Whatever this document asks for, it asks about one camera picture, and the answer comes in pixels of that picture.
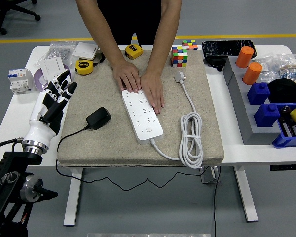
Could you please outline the person's left hand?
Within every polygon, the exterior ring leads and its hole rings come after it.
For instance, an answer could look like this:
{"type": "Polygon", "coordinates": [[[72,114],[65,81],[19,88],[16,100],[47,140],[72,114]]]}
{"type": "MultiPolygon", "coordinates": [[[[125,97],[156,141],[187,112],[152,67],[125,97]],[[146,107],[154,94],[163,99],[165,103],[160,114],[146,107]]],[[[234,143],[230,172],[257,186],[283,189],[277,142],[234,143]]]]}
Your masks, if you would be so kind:
{"type": "Polygon", "coordinates": [[[144,92],[155,113],[161,113],[161,109],[165,105],[161,74],[153,71],[144,72],[140,76],[140,89],[144,92]]]}

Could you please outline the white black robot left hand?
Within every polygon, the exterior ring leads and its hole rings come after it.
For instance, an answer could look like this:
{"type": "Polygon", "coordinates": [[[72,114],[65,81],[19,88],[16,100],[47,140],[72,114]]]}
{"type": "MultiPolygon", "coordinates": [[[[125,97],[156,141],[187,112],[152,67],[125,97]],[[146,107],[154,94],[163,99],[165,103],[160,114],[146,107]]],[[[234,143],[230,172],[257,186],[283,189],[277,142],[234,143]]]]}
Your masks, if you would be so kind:
{"type": "Polygon", "coordinates": [[[51,139],[58,135],[61,128],[63,109],[69,102],[77,83],[68,83],[70,71],[65,70],[39,93],[30,116],[30,129],[22,141],[23,147],[42,144],[47,150],[51,139]]]}

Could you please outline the person's right hand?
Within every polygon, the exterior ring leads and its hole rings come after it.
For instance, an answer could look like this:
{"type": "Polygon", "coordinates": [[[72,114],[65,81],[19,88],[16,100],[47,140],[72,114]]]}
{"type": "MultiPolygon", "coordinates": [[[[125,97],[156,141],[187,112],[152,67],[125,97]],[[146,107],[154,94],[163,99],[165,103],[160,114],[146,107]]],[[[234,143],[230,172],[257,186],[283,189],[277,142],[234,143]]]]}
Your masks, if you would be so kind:
{"type": "Polygon", "coordinates": [[[137,67],[126,60],[112,64],[113,77],[120,91],[128,90],[137,93],[141,90],[140,77],[137,67]]]}

